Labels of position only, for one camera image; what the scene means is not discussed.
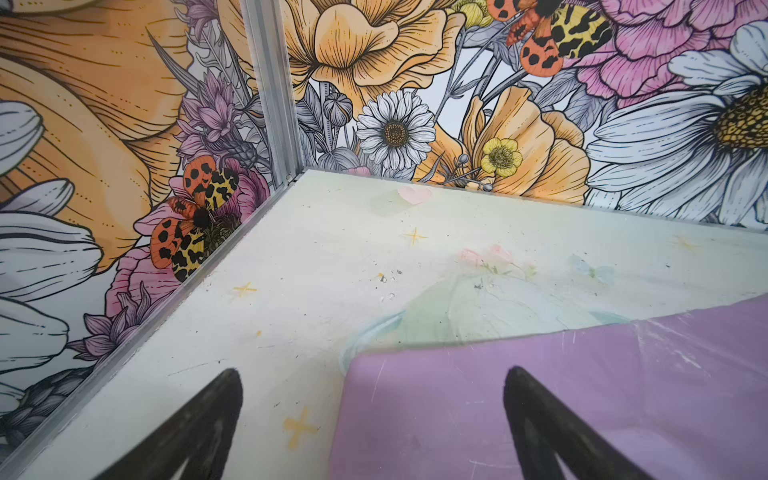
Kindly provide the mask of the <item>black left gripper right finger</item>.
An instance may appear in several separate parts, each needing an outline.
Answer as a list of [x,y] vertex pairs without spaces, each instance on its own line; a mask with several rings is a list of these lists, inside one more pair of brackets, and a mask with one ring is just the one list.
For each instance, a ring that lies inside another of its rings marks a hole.
[[525,479],[563,479],[566,465],[577,479],[648,479],[533,375],[511,368],[503,405]]

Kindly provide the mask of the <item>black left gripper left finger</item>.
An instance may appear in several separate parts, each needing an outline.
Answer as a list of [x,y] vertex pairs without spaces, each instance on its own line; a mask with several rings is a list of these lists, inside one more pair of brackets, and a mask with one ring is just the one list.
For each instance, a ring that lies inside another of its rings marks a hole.
[[99,479],[220,479],[243,404],[234,368],[223,370],[198,394]]

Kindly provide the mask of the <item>purple and pink wrapping paper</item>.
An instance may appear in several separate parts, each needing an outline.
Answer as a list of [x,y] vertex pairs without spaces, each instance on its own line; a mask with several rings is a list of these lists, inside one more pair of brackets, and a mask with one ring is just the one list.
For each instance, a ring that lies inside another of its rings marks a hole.
[[363,355],[333,479],[763,479],[767,300]]

